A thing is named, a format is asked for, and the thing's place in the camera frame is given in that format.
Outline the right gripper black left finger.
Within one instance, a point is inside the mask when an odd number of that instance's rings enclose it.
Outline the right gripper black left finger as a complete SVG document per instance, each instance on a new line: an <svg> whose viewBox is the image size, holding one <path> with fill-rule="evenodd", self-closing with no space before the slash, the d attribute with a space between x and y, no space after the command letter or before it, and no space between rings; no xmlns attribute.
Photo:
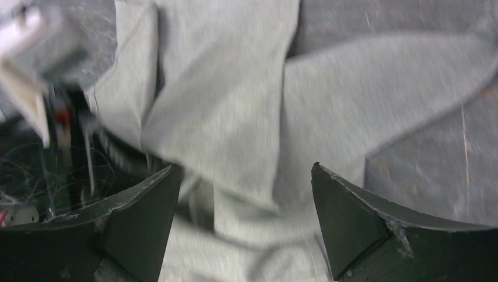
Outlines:
<svg viewBox="0 0 498 282"><path fill-rule="evenodd" d="M1 228L1 280L94 281L109 261L136 281L157 281L182 177L169 166L47 223Z"/></svg>

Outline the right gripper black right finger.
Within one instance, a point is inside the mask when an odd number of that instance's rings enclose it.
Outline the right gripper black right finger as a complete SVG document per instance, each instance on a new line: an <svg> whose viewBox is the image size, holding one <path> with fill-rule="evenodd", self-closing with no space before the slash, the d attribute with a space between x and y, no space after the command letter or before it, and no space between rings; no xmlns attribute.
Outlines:
<svg viewBox="0 0 498 282"><path fill-rule="evenodd" d="M496 281L497 228L386 200L316 163L312 192L336 281Z"/></svg>

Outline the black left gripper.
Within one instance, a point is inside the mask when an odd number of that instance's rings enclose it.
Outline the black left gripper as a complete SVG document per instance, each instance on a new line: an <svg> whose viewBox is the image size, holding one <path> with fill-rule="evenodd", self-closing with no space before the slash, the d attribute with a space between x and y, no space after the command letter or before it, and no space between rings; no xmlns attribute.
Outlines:
<svg viewBox="0 0 498 282"><path fill-rule="evenodd" d="M168 167L111 135L77 89L54 90L42 104L47 145L1 99L2 226L171 224L171 190L160 185Z"/></svg>

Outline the grey cloth napkin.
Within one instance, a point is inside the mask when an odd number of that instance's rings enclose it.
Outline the grey cloth napkin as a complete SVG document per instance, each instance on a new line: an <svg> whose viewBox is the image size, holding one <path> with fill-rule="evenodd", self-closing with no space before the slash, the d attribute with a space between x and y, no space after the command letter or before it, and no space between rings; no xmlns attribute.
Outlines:
<svg viewBox="0 0 498 282"><path fill-rule="evenodd" d="M185 170L160 281L335 281L319 163L497 228L496 1L116 1L87 90L113 136Z"/></svg>

